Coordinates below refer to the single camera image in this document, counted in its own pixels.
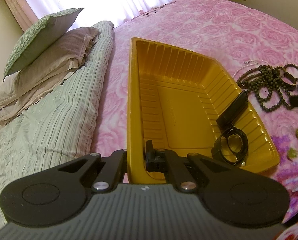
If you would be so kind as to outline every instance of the gray ribbed panel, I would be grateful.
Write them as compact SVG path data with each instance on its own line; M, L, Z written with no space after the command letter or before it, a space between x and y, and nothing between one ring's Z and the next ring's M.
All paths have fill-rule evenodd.
M195 195L172 185L120 184L97 194L75 218L50 228L23 228L9 223L0 240L272 240L284 228L236 228L211 216Z

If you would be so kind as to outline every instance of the green pillow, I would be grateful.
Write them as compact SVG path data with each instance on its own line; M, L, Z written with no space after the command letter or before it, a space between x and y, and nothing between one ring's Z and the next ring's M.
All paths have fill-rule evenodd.
M4 79L33 63L51 44L66 33L84 8L45 15L20 37L11 52Z

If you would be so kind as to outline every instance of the rose pattern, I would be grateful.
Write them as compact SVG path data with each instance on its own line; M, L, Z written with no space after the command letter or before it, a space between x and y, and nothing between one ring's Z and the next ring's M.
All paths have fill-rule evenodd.
M129 46L140 37L179 46L216 58L233 75L243 61L261 59L272 65L298 65L298 31L279 20L227 0L178 0L148 15L136 17L114 29L114 47L105 75L91 152L110 155L126 147ZM241 70L237 78L251 66ZM263 173L281 182L291 204L285 220L298 212L298 151L295 130L298 109L261 110L249 97L280 154L280 164Z

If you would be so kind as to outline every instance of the yellow plastic tray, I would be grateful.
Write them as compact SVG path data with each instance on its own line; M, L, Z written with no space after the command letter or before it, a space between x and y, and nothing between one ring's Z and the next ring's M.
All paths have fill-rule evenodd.
M144 150L148 139L155 149L171 149L179 156L196 152L211 157L213 144L221 135L215 120L240 92L215 59L133 38L127 128L130 182L165 183L163 174L145 170ZM279 163L276 148L250 103L234 125L248 137L243 169L260 173Z

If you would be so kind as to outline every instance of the striped pillow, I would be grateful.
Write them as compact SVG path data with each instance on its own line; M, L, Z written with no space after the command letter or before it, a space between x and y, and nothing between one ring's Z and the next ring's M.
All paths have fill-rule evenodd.
M7 60L4 79L34 62L52 43L66 33L83 9L67 9L48 14L35 22L13 48Z

